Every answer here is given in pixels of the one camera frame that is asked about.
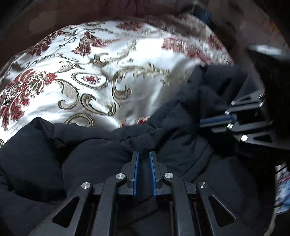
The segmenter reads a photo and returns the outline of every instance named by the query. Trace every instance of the paisley pattern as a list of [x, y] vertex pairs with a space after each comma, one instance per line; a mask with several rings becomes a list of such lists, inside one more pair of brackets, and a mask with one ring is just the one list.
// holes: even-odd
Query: paisley pattern
[[232, 59], [190, 15], [66, 26], [0, 71], [1, 140], [37, 116], [107, 130], [144, 123], [206, 63]]
[[173, 50], [176, 53], [184, 53], [190, 59], [200, 59], [203, 64], [215, 64], [210, 55], [206, 55], [193, 44], [179, 38], [166, 38], [164, 39], [163, 49]]
[[4, 141], [0, 139], [0, 147], [2, 147], [4, 144], [5, 144]]
[[29, 106], [29, 97], [35, 98], [35, 95], [44, 92], [44, 87], [53, 82], [56, 77], [56, 74], [29, 69], [18, 75], [6, 86], [0, 97], [0, 104], [2, 104], [0, 117], [4, 130], [7, 130], [9, 119], [17, 121], [23, 117], [22, 108]]
[[116, 28], [127, 30], [127, 31], [137, 31], [142, 26], [143, 26], [142, 22], [130, 21], [130, 22], [120, 23], [116, 25]]
[[85, 32], [84, 36], [79, 42], [79, 46], [75, 50], [72, 50], [72, 52], [85, 57], [87, 54], [90, 54], [92, 50], [91, 47], [106, 47], [108, 44], [111, 44], [118, 40], [119, 39], [102, 40], [98, 37], [91, 35], [89, 32]]
[[94, 127], [94, 118], [92, 115], [87, 114], [87, 113], [79, 113], [79, 114], [74, 114], [71, 117], [69, 117], [64, 124], [74, 124], [74, 125], [78, 125], [77, 119], [81, 118], [83, 120], [87, 121], [87, 125], [85, 125], [85, 127], [91, 128]]
[[213, 34], [209, 36], [209, 46], [215, 50], [221, 50], [224, 47], [218, 37]]
[[63, 33], [62, 30], [55, 31], [45, 37], [44, 39], [40, 40], [36, 45], [32, 46], [29, 51], [27, 52], [31, 56], [40, 57], [42, 52], [45, 52], [49, 46], [51, 45], [52, 40], [54, 40], [57, 36], [61, 35]]

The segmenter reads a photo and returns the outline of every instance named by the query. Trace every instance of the metal screw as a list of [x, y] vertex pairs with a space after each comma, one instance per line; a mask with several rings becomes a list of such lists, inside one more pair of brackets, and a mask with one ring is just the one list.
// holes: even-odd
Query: metal screw
[[117, 179], [124, 179], [125, 175], [123, 173], [116, 174]]
[[208, 184], [207, 184], [206, 182], [200, 182], [200, 183], [198, 184], [198, 186], [199, 186], [200, 188], [207, 188]]
[[227, 126], [227, 128], [228, 129], [231, 129], [233, 126], [234, 126], [233, 124], [229, 123], [228, 126]]
[[81, 184], [81, 187], [83, 189], [88, 189], [90, 187], [90, 183], [89, 182], [84, 182], [84, 183]]
[[241, 140], [242, 140], [243, 142], [247, 141], [247, 139], [248, 139], [248, 136], [247, 136], [247, 135], [243, 135], [243, 136], [241, 137]]
[[165, 176], [166, 179], [172, 179], [173, 178], [173, 174], [170, 173], [170, 172], [165, 173], [164, 176]]

